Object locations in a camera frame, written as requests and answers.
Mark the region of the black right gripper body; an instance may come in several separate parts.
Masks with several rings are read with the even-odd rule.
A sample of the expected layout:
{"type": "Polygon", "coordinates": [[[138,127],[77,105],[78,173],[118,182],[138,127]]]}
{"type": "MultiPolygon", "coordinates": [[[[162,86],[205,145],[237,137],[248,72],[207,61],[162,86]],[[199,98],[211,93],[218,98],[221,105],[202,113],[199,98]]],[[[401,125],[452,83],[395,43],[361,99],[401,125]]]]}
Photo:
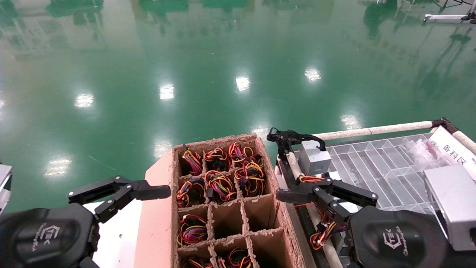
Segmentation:
{"type": "Polygon", "coordinates": [[[351,268],[474,268],[475,251],[456,251],[433,215],[367,206],[350,218],[351,268]]]}

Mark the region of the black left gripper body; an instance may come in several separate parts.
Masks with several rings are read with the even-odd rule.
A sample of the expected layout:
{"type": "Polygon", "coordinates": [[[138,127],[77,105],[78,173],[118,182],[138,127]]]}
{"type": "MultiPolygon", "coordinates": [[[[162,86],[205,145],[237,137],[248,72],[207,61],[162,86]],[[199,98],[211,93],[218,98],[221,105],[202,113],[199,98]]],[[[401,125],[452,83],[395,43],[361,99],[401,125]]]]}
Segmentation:
{"type": "Polygon", "coordinates": [[[95,216],[78,204],[1,215],[2,268],[96,268],[95,216]]]}

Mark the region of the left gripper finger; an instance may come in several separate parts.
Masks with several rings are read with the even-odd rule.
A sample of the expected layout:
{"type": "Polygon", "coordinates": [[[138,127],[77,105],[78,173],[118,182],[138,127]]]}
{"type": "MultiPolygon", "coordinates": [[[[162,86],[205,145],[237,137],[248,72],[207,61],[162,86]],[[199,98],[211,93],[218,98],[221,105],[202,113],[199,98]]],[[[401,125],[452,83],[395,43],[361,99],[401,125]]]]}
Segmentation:
{"type": "Polygon", "coordinates": [[[151,186],[147,181],[131,182],[114,190],[113,194],[95,209],[95,218],[98,223],[106,223],[133,200],[163,200],[170,196],[171,188],[168,185],[151,186]]]}
{"type": "Polygon", "coordinates": [[[125,177],[113,176],[112,178],[107,178],[103,181],[88,184],[78,189],[71,190],[68,193],[68,203],[85,205],[90,202],[95,202],[118,192],[121,187],[125,187],[130,183],[132,183],[132,181],[125,177]]]}

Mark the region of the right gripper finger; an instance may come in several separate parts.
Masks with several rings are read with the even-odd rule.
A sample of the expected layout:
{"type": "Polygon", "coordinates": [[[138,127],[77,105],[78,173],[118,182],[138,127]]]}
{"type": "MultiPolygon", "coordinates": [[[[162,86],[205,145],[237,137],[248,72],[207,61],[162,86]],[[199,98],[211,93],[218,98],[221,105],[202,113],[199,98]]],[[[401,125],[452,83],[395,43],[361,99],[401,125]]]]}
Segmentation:
{"type": "Polygon", "coordinates": [[[338,226],[348,226],[350,224],[350,213],[318,186],[306,191],[278,189],[277,200],[290,204],[307,204],[312,202],[338,226]]]}
{"type": "Polygon", "coordinates": [[[345,202],[351,202],[360,207],[376,207],[379,196],[370,191],[343,181],[324,179],[324,190],[329,195],[345,202]]]}

